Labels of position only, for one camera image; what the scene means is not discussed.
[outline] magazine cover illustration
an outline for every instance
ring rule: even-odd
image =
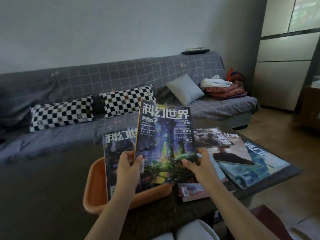
[[[103,148],[106,166],[106,188],[108,200],[111,199],[117,182],[117,169],[120,155],[123,151],[134,151],[136,144],[137,128],[125,128],[103,134]],[[140,179],[136,193],[151,189],[157,185],[145,184]]]
[[[148,183],[195,182],[182,167],[198,163],[189,107],[168,107],[141,100],[135,157],[143,155],[141,178]]]
[[[234,192],[235,186],[227,179],[226,175],[222,172],[221,168],[218,166],[218,163],[214,160],[212,154],[210,154],[210,161],[212,162],[219,179],[225,185],[225,187]],[[208,198],[209,194],[203,189],[201,184],[178,184],[179,194],[182,197],[183,202],[188,202],[192,200],[198,200],[203,198]]]
[[[211,147],[207,150],[213,154],[218,162],[226,162],[233,164],[254,165],[245,144],[238,134],[225,133],[225,136],[233,145],[230,147]]]
[[[218,128],[196,129],[194,131],[194,139],[197,148],[226,147],[233,145]]]
[[[254,166],[218,163],[224,173],[243,190],[290,165],[252,142],[245,141],[244,144],[255,163]]]

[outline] gray sofa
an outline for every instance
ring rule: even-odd
[[[34,159],[82,143],[99,144],[103,133],[137,125],[138,112],[105,119],[100,92],[152,84],[159,103],[182,106],[164,84],[185,73],[196,84],[214,75],[225,77],[222,59],[216,52],[3,74],[0,76],[0,125],[7,132],[1,134],[6,141],[0,144],[0,163]],[[94,96],[93,122],[29,133],[31,105],[71,101],[91,94]],[[204,96],[190,107],[194,120],[213,118],[234,128],[249,124],[251,114],[259,105],[250,96],[225,101]]]

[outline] pants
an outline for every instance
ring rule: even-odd
[[[175,231],[177,240],[219,240],[214,230],[202,220],[192,221]],[[168,232],[153,240],[175,240],[172,232]]]

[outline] hand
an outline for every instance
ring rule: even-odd
[[[205,190],[208,190],[213,182],[221,183],[221,181],[210,160],[208,151],[205,148],[198,148],[198,153],[202,155],[202,158],[198,157],[198,161],[200,162],[199,166],[186,159],[182,159],[182,164],[192,171],[198,182]]]
[[[134,197],[140,179],[140,165],[142,159],[143,157],[140,155],[134,161],[133,151],[125,151],[120,155],[115,193],[123,192],[126,195],[129,194],[132,198]]]

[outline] checkered pillow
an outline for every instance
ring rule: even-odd
[[[139,111],[141,99],[156,103],[152,85],[120,92],[100,93],[105,102],[105,118]]]
[[[92,95],[70,102],[37,104],[31,107],[30,132],[92,121]]]

